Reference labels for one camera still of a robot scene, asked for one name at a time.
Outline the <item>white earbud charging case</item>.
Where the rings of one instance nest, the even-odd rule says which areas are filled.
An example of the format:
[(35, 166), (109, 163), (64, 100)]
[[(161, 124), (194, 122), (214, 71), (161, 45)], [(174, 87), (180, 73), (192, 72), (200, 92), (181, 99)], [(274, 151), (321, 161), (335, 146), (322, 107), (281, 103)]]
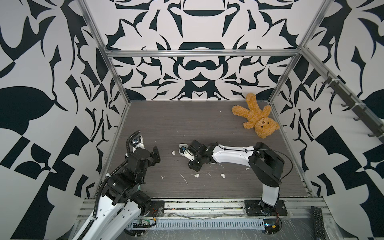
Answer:
[(186, 152), (188, 150), (189, 145), (188, 144), (179, 144), (179, 153), (181, 156), (185, 156)]

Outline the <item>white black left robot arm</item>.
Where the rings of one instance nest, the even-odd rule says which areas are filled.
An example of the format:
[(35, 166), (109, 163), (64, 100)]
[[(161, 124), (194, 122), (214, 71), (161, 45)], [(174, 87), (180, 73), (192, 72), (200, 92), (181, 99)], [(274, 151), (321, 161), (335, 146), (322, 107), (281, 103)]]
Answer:
[(157, 210), (151, 198), (141, 190), (148, 167), (160, 163), (157, 147), (144, 147), (141, 131), (135, 131), (126, 141), (125, 160), (97, 190), (92, 213), (75, 234), (75, 240), (115, 240), (125, 233), (143, 235), (157, 224)]

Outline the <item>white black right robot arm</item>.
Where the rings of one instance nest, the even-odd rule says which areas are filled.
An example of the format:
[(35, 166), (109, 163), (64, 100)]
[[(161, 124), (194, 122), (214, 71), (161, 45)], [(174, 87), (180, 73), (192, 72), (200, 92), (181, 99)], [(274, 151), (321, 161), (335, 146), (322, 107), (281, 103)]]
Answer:
[(255, 216), (271, 216), (277, 211), (285, 161), (264, 143), (251, 147), (227, 147), (218, 143), (204, 145), (194, 140), (180, 144), (179, 153), (189, 160), (190, 169), (199, 172), (204, 164), (231, 163), (251, 168), (263, 184), (262, 199)]

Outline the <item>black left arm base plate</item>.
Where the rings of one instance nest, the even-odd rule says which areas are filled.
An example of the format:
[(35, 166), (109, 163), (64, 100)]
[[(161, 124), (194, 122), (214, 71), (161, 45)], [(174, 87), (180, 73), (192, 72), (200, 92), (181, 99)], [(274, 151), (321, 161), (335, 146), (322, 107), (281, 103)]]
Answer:
[(149, 214), (162, 214), (165, 209), (165, 201), (152, 200), (150, 203)]

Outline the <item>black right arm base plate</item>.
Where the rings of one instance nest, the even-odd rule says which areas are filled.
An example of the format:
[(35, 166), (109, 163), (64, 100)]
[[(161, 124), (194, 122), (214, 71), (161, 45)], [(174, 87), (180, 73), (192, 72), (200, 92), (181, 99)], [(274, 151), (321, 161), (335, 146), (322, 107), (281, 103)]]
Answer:
[(245, 200), (245, 210), (250, 217), (287, 216), (288, 211), (283, 200), (278, 200), (275, 206), (265, 204), (262, 200)]

